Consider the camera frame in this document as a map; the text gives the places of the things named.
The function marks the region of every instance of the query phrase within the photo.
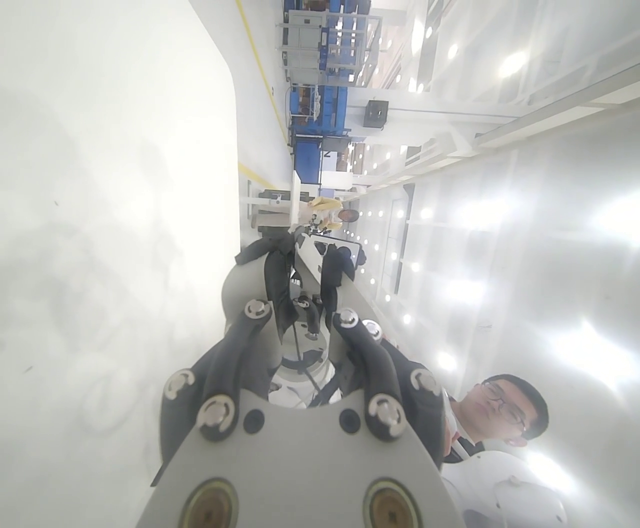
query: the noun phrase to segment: floor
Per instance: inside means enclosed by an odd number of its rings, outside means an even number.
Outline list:
[[[224,38],[174,0],[0,4],[3,526],[134,526],[161,387],[223,335],[250,154]],[[280,144],[240,162],[277,181]]]
[[[278,62],[281,0],[190,0],[231,71],[240,173],[260,188],[289,188],[288,84]]]

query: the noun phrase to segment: white robot body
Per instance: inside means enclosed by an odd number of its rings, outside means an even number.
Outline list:
[[[467,528],[563,528],[566,511],[557,492],[526,462],[501,451],[484,451],[445,464],[442,478]]]

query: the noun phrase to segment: gray metal plate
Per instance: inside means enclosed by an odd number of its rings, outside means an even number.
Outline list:
[[[202,482],[222,477],[239,498],[241,528],[362,528],[365,493],[386,477],[415,499],[422,526],[465,528],[429,454],[411,429],[389,444],[367,429],[361,390],[329,406],[295,410],[241,394],[234,434],[220,444],[192,430],[166,469],[138,528],[176,528],[182,508]],[[248,411],[264,412],[256,435],[243,429]],[[360,415],[360,431],[340,428],[345,408]]]

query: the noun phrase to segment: black speaker box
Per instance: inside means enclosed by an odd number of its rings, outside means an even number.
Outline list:
[[[370,100],[364,112],[364,123],[362,126],[369,129],[381,129],[387,122],[389,112],[389,101]]]

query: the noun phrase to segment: eyeglasses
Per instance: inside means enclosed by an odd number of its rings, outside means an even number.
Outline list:
[[[483,394],[491,401],[499,401],[498,411],[500,416],[512,426],[519,426],[522,432],[527,430],[524,423],[524,413],[517,405],[506,401],[504,398],[506,394],[502,390],[502,387],[492,381],[487,381],[481,385]]]

